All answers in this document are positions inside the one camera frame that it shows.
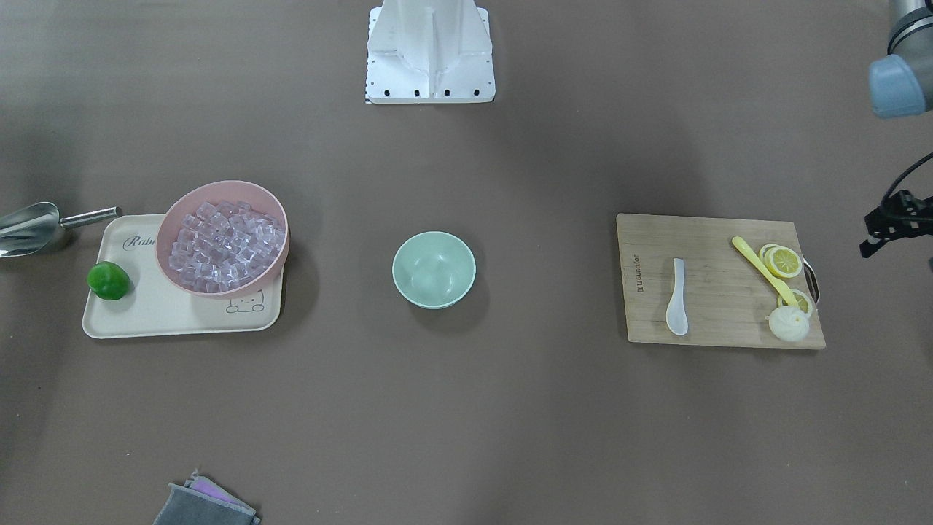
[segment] black cable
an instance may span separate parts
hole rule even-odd
[[[900,176],[894,180],[894,184],[892,184],[891,187],[887,189],[887,192],[884,192],[884,197],[881,198],[881,205],[878,206],[878,210],[881,211],[882,215],[884,215],[885,217],[889,219],[895,219],[895,220],[912,220],[914,222],[933,222],[933,217],[915,217],[913,215],[898,215],[896,213],[891,213],[887,211],[887,208],[884,207],[885,203],[887,203],[887,200],[891,198],[892,194],[894,194],[894,189],[898,186],[898,184],[900,184],[902,180],[907,178],[908,175],[913,173],[913,170],[922,166],[926,161],[930,159],[933,159],[933,152],[930,152],[923,159],[920,159],[919,161],[913,163],[911,167],[904,170],[904,173],[900,174]]]

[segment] pink bowl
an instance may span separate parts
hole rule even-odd
[[[285,227],[285,244],[282,246],[282,251],[279,252],[279,256],[272,262],[272,266],[267,268],[259,277],[256,277],[240,288],[218,293],[192,291],[183,287],[177,280],[178,272],[169,268],[169,256],[172,255],[172,243],[178,239],[178,231],[181,230],[181,220],[189,213],[194,215],[198,206],[205,201],[214,205],[220,201],[230,201],[234,204],[236,204],[237,201],[244,201],[249,203],[257,212],[266,213],[271,217],[275,217],[282,222],[282,226]],[[263,287],[268,286],[272,280],[279,275],[279,272],[282,271],[282,266],[285,264],[285,257],[288,256],[288,246],[290,243],[291,233],[288,231],[288,217],[285,216],[285,209],[282,208],[282,203],[275,198],[275,195],[272,195],[265,188],[253,184],[252,182],[245,182],[243,180],[220,180],[201,186],[197,190],[192,190],[184,197],[178,199],[178,201],[169,208],[169,211],[162,219],[162,224],[159,226],[159,233],[156,234],[156,259],[159,262],[159,269],[162,271],[162,274],[165,275],[165,278],[169,279],[169,281],[180,290],[200,297],[230,299],[259,291]]]

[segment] bowl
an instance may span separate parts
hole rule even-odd
[[[249,203],[257,212],[265,213],[270,217],[278,219],[285,228],[285,242],[282,245],[282,250],[279,252],[278,257],[272,262],[272,265],[269,266],[265,272],[260,274],[259,277],[256,277],[239,288],[217,293],[189,290],[180,284],[178,272],[169,268],[169,256],[172,255],[172,243],[178,238],[178,231],[181,230],[181,220],[189,213],[194,215],[198,206],[205,201],[214,205],[220,201],[230,201],[232,203],[244,201]],[[272,280],[282,271],[282,266],[285,264],[285,257],[288,256],[288,245],[290,242],[291,233],[288,231],[288,217],[285,216],[285,209],[282,208],[282,203],[275,198],[275,195],[272,195],[272,193],[265,188],[258,184],[253,184],[252,182],[243,180],[221,180],[192,190],[184,197],[178,199],[178,201],[169,208],[168,212],[165,213],[165,217],[162,219],[162,224],[159,226],[159,232],[156,234],[156,259],[159,262],[159,269],[162,271],[162,274],[180,290],[184,290],[199,297],[231,299],[259,291],[263,287],[271,284]]]
[[[463,299],[476,279],[469,246],[445,232],[424,232],[405,241],[392,261],[392,279],[413,305],[431,310]]]

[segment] metal ice scoop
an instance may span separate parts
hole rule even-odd
[[[122,215],[120,208],[109,207],[62,219],[54,204],[35,203],[0,217],[0,258],[53,251],[64,246],[73,228]]]

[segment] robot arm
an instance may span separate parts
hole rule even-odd
[[[875,115],[890,119],[933,109],[933,0],[890,0],[888,56],[871,64]]]
[[[882,246],[897,239],[933,235],[933,223],[920,222],[917,218],[933,219],[933,197],[918,199],[907,190],[901,190],[886,198],[884,210],[878,206],[865,216],[869,237],[858,247],[862,257],[868,259]]]

